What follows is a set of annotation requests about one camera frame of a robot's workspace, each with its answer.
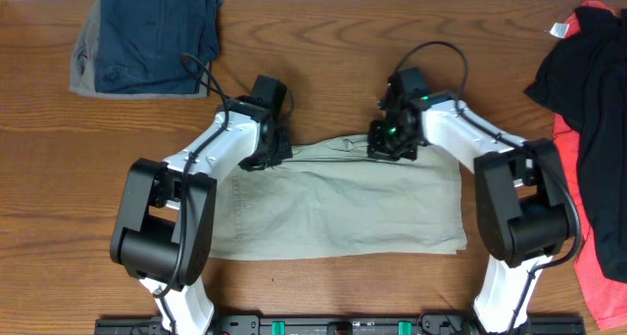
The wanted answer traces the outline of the khaki shorts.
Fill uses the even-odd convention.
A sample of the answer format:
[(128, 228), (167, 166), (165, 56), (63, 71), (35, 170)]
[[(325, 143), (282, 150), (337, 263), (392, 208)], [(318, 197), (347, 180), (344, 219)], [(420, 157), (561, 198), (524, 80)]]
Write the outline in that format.
[(296, 146), (219, 186), (210, 255), (236, 261), (379, 253), (455, 254), (466, 247), (458, 161), (437, 147), (376, 161), (364, 135)]

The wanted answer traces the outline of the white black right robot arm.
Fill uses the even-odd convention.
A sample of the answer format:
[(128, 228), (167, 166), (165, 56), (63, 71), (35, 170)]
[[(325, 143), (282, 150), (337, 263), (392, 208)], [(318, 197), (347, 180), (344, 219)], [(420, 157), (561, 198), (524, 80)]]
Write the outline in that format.
[(474, 175), (477, 224), (489, 261), (466, 334), (529, 334), (527, 306), (541, 273), (574, 257), (581, 224), (555, 144), (500, 130), (447, 92), (387, 94), (371, 123), (368, 155), (413, 160), (435, 146)]

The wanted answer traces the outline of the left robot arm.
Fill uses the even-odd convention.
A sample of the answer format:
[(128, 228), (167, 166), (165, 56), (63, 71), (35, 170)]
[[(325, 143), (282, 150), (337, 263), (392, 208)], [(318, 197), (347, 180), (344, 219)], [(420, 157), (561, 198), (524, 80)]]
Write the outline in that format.
[(279, 164), (289, 140), (281, 110), (290, 92), (225, 98), (214, 121), (180, 152), (131, 165), (110, 257), (151, 293), (160, 311), (120, 324), (115, 334), (206, 334), (215, 306), (201, 273), (212, 246), (217, 189), (236, 168)]

